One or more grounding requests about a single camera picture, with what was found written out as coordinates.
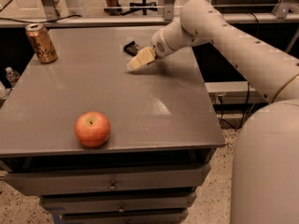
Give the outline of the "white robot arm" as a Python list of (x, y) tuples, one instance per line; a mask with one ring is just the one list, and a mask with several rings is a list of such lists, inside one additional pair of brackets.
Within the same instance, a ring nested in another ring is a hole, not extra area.
[(232, 171), (231, 224), (299, 224), (299, 60), (190, 0), (128, 63), (137, 68), (210, 43), (267, 102), (241, 129)]

